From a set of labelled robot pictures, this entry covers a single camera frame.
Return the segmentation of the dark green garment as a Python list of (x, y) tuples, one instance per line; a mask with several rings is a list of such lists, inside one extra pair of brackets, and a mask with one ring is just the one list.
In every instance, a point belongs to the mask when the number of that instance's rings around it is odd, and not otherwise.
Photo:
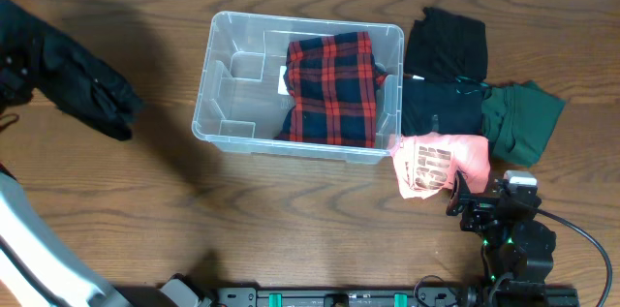
[(534, 81), (487, 89), (481, 104), (481, 132), (491, 155), (527, 168), (536, 164), (565, 104)]

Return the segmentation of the clear plastic storage container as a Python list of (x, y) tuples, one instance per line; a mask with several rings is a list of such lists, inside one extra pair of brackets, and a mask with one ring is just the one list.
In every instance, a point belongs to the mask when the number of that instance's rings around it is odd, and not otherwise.
[[(277, 139), (295, 101), (282, 76), (294, 41), (364, 31), (377, 66), (376, 142), (370, 148)], [(388, 23), (223, 11), (211, 20), (192, 131), (224, 152), (261, 153), (348, 163), (379, 163), (401, 138), (403, 30)]]

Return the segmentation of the dark navy shirt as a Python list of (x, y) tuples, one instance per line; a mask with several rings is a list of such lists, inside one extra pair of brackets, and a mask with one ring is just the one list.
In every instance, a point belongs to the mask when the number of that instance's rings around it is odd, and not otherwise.
[(479, 84), (404, 80), (401, 134), (479, 135), (485, 91)]

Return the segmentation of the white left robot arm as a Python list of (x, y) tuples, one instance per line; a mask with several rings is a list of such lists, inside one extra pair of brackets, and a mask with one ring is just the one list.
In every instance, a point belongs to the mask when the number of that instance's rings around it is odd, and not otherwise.
[(209, 306), (181, 278), (159, 289), (117, 289), (81, 261), (1, 170), (1, 282), (23, 306)]

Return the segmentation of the pink printed t-shirt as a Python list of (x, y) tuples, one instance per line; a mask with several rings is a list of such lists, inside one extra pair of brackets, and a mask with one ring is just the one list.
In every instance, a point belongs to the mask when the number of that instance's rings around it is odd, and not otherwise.
[(452, 189), (460, 171), (473, 194), (483, 193), (489, 178), (488, 139), (475, 135), (403, 137), (390, 154), (403, 199), (427, 199)]

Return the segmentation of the red plaid flannel garment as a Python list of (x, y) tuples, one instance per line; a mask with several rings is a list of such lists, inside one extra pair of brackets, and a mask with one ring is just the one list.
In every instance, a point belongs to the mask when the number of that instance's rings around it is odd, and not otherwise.
[(291, 42), (283, 80), (294, 105), (276, 138), (372, 148), (386, 78), (366, 32)]

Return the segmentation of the black garment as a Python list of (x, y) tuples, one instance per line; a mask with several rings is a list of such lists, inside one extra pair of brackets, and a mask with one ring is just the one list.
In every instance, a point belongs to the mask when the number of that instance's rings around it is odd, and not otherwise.
[(41, 91), (58, 109), (120, 141), (142, 100), (129, 81), (65, 33), (1, 0), (1, 105), (18, 106)]

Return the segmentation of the black shirt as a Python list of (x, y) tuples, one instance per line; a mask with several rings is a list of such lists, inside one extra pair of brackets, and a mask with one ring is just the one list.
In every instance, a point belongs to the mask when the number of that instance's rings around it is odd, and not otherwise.
[(435, 82), (483, 82), (488, 49), (485, 23), (435, 7), (424, 7), (404, 55), (404, 72)]

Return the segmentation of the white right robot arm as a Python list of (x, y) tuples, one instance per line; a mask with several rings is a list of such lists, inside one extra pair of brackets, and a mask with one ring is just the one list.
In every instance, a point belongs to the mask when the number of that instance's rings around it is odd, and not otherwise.
[(446, 214), (460, 216), (460, 229), (482, 240), (484, 278), (543, 284), (553, 268), (556, 233), (535, 220), (542, 204), (538, 180), (528, 171), (508, 170), (473, 193), (464, 174), (455, 175)]

